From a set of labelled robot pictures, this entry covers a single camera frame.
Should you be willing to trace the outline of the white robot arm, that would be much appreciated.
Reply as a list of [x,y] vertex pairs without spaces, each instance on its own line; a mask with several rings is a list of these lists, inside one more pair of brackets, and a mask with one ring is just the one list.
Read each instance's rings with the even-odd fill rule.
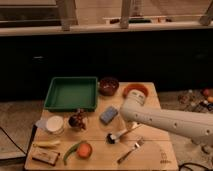
[[213,115],[145,107],[145,94],[133,89],[120,107],[126,123],[137,122],[213,146]]

